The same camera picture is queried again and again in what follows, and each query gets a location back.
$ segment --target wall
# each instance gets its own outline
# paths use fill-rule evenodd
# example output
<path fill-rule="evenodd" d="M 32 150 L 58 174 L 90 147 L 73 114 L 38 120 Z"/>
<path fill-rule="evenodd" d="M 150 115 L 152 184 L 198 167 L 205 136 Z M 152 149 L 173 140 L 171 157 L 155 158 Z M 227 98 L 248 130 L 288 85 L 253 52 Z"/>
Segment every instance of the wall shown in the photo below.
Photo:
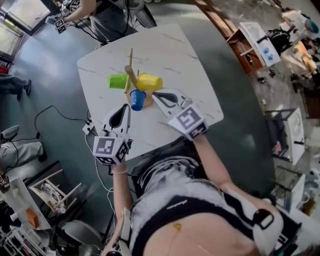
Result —
<path fill-rule="evenodd" d="M 309 16 L 320 28 L 320 13 L 310 0 L 281 0 L 282 6 L 301 10 L 303 14 Z"/>

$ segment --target orange object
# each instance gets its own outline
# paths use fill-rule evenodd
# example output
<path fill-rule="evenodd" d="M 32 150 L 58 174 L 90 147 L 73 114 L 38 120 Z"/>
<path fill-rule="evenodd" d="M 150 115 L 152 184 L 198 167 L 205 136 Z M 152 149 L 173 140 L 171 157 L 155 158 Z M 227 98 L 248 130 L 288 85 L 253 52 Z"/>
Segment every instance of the orange object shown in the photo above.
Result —
<path fill-rule="evenodd" d="M 26 209 L 26 217 L 34 229 L 39 227 L 38 216 L 30 208 Z"/>

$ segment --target floor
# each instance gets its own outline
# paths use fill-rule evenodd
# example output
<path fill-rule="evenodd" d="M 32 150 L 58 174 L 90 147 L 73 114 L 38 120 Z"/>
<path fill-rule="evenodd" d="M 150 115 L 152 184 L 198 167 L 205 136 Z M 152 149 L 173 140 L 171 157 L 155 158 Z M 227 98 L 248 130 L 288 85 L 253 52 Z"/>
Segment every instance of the floor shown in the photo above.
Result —
<path fill-rule="evenodd" d="M 274 163 L 268 131 L 250 78 L 218 30 L 191 0 L 164 0 L 148 7 L 158 25 L 172 22 L 180 25 L 211 81 L 224 119 L 212 126 L 207 136 L 234 182 L 248 192 L 266 194 L 275 177 Z M 16 55 L 11 71 L 32 79 L 32 93 L 29 98 L 23 95 L 20 102 L 13 95 L 0 96 L 0 130 L 19 124 L 17 139 L 33 138 L 36 135 L 34 117 L 50 105 L 55 105 L 67 117 L 86 119 L 88 108 L 77 60 L 96 46 L 94 39 L 73 27 L 58 35 L 52 26 L 46 25 L 29 38 Z M 67 190 L 83 183 L 79 197 L 86 198 L 87 203 L 82 219 L 103 232 L 112 211 L 84 141 L 83 123 L 66 120 L 51 108 L 39 116 L 37 127 L 48 160 L 45 164 L 35 160 L 17 168 L 9 172 L 10 177 L 31 176 L 59 160 L 69 183 Z M 107 169 L 99 166 L 99 172 L 105 186 L 110 188 L 112 179 Z"/>

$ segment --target shoe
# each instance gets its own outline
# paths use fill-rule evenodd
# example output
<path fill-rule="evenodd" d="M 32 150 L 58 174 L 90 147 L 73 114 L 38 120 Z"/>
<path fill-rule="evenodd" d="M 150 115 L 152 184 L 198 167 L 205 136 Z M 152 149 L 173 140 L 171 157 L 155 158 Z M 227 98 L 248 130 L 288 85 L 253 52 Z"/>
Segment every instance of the shoe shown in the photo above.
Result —
<path fill-rule="evenodd" d="M 21 99 L 21 95 L 22 95 L 22 89 L 18 92 L 18 94 L 16 95 L 16 100 L 20 101 Z"/>
<path fill-rule="evenodd" d="M 25 86 L 23 89 L 25 89 L 25 94 L 26 94 L 27 96 L 29 96 L 30 93 L 31 93 L 31 80 L 30 80 L 30 79 L 28 80 L 28 85 Z"/>
<path fill-rule="evenodd" d="M 47 153 L 46 153 L 46 151 L 45 151 L 45 148 L 43 148 L 43 153 L 42 153 L 42 155 L 40 155 L 39 157 L 38 157 L 38 160 L 39 160 L 39 162 L 40 163 L 42 163 L 42 162 L 44 162 L 44 161 L 46 161 L 47 160 Z"/>

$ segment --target green cup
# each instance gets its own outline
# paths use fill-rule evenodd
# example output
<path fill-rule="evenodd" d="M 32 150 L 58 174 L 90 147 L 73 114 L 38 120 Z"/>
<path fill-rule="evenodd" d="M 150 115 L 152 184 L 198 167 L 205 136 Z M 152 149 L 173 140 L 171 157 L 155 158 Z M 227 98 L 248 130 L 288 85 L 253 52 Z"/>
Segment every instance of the green cup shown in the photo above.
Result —
<path fill-rule="evenodd" d="M 127 73 L 109 75 L 109 78 L 108 78 L 109 88 L 125 89 L 127 77 L 128 77 Z"/>

